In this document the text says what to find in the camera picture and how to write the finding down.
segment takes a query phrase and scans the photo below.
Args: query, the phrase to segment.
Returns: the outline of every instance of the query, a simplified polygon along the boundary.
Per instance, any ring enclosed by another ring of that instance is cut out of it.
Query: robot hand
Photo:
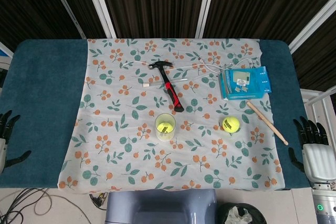
[[[294,120],[299,132],[303,164],[299,162],[293,148],[288,148],[292,164],[306,174],[312,183],[330,183],[336,180],[336,159],[324,127],[300,117],[302,125]]]
[[[4,168],[21,163],[31,154],[31,151],[26,151],[21,157],[6,160],[9,138],[11,137],[15,122],[20,118],[20,115],[17,115],[7,122],[11,113],[12,111],[10,110],[4,115],[0,114],[0,174]]]

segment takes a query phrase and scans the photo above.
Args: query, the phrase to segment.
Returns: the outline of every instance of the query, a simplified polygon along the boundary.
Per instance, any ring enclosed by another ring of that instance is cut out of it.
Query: wooden drumstick
[[[264,123],[283,141],[285,145],[288,145],[288,142],[284,136],[274,127],[274,125],[258,110],[250,101],[247,101],[246,104],[263,120]]]

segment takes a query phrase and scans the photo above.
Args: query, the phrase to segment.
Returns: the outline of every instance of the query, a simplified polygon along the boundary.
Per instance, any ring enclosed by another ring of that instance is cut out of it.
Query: sticker
[[[245,87],[247,84],[246,80],[237,79],[237,85]]]

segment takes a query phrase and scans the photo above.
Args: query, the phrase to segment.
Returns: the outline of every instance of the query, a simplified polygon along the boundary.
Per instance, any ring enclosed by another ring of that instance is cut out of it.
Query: hammer
[[[161,76],[163,78],[163,81],[164,81],[164,85],[167,89],[167,92],[170,96],[170,98],[172,99],[173,101],[173,104],[174,104],[174,110],[176,112],[183,112],[184,111],[184,108],[182,107],[180,101],[179,101],[179,98],[177,97],[177,94],[172,86],[172,84],[170,83],[166,73],[164,72],[164,69],[163,69],[163,66],[169,66],[169,67],[172,67],[173,64],[171,62],[166,62],[166,61],[157,61],[153,64],[150,64],[148,67],[150,69],[153,69],[153,68],[158,68],[160,73],[161,73]]]

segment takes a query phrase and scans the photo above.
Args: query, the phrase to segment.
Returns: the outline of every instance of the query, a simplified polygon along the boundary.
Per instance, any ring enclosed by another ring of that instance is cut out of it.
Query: tennis ball in cup
[[[223,129],[228,133],[234,133],[239,129],[239,121],[234,116],[228,116],[223,120]]]
[[[171,133],[173,131],[173,126],[170,123],[160,123],[157,130],[161,133]]]

